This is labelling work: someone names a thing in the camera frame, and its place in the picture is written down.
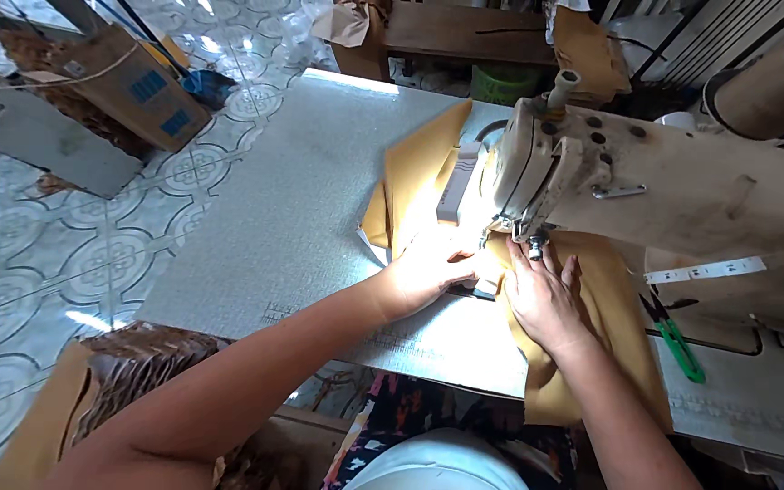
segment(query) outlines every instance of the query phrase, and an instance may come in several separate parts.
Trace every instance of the green basket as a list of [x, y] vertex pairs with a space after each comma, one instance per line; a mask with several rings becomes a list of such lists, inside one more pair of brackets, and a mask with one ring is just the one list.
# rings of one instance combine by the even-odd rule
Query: green basket
[[513, 106], [522, 97], [533, 97], [540, 73], [528, 68], [478, 66], [471, 68], [470, 96], [474, 100]]

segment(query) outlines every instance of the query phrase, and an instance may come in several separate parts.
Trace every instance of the cardboard tube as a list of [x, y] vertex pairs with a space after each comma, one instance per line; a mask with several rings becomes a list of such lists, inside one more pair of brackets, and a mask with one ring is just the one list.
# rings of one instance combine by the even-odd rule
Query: cardboard tube
[[784, 43], [725, 83], [715, 95], [720, 122], [740, 136], [773, 139], [784, 133]]

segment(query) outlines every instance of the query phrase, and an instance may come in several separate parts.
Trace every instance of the scissors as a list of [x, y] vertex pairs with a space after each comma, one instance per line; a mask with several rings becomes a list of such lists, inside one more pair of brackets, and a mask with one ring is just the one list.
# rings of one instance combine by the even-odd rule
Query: scissors
[[652, 318], [652, 322], [655, 323], [655, 328], [661, 332], [661, 337], [664, 338], [667, 347], [670, 348], [670, 352], [682, 368], [682, 372], [686, 373], [686, 377], [692, 383], [705, 383], [706, 374], [703, 368], [701, 368], [701, 364], [698, 363], [698, 359], [691, 353], [679, 329], [676, 328], [676, 323], [670, 319], [670, 315], [667, 314], [667, 310], [661, 304], [658, 296], [655, 293], [650, 294], [652, 295], [652, 301], [655, 303], [654, 306], [649, 304], [643, 295], [639, 295], [640, 301], [647, 308], [647, 313]]

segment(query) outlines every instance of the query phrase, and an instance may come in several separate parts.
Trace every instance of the tiled floor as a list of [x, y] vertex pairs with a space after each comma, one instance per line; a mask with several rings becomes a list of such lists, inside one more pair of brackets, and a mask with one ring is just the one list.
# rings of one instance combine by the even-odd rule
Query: tiled floor
[[[29, 18], [69, 26], [45, 0], [17, 4]], [[193, 67], [225, 73], [240, 86], [183, 151], [158, 154], [112, 201], [77, 191], [40, 197], [40, 172], [0, 153], [0, 454], [64, 345], [127, 324], [201, 226], [228, 173], [260, 163], [246, 152], [305, 68], [290, 64], [280, 32], [280, 18], [299, 0], [132, 5], [172, 36]], [[466, 84], [442, 74], [404, 78], [400, 61], [391, 68], [400, 84], [467, 95]], [[0, 73], [11, 70], [0, 47]], [[366, 368], [332, 362], [289, 404], [352, 416], [372, 379]]]

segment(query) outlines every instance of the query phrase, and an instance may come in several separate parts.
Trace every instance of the yellow fabric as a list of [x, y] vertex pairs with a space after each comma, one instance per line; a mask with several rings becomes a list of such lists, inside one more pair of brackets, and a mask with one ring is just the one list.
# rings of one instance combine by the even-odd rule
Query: yellow fabric
[[[493, 234], [486, 251], [509, 269], [510, 254], [505, 240], [505, 235]], [[667, 395], [652, 358], [646, 325], [639, 314], [621, 255], [606, 238], [599, 235], [558, 231], [550, 233], [550, 240], [561, 262], [558, 267], [569, 255], [579, 257], [582, 270], [580, 298], [584, 308], [581, 317], [603, 343], [604, 349], [612, 353], [652, 417], [665, 431], [671, 431]], [[495, 301], [507, 317], [516, 344], [528, 358], [525, 423], [550, 426], [577, 423], [581, 419], [577, 401], [549, 355], [525, 334], [513, 318], [504, 288]]]
[[[418, 231], [437, 226], [435, 208], [456, 163], [458, 151], [453, 146], [469, 113], [469, 101], [454, 106], [386, 151], [384, 183], [375, 188], [363, 220], [363, 230], [371, 243], [381, 247], [391, 243], [392, 255], [398, 257]], [[667, 396], [621, 256], [598, 235], [557, 232], [551, 234], [551, 239], [559, 260], [571, 254], [579, 256], [583, 317], [588, 318], [593, 332], [619, 362], [655, 420], [671, 431]], [[480, 275], [497, 284], [504, 269], [510, 267], [505, 236], [494, 234], [481, 255]], [[498, 314], [506, 315], [513, 338], [528, 358], [525, 422], [554, 426], [577, 423], [577, 402], [549, 355], [525, 335], [513, 318], [503, 291], [500, 288], [495, 296]]]
[[386, 150], [384, 189], [393, 257], [404, 251], [419, 230], [437, 224], [435, 209], [440, 194], [435, 182], [450, 151], [458, 144], [470, 107], [470, 99], [452, 106]]

